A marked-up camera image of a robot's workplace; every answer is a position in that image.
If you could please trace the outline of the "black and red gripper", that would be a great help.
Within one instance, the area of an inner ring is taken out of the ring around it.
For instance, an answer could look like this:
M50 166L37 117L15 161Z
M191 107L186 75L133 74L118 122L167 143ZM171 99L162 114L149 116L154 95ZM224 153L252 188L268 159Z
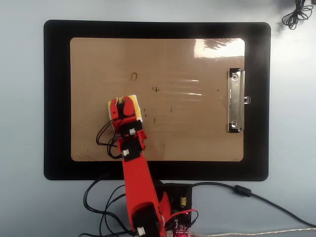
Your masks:
M143 130L139 105L134 104L134 99L130 96L124 96L123 103L118 102L118 97L108 102L113 129L122 137L136 135L139 130Z

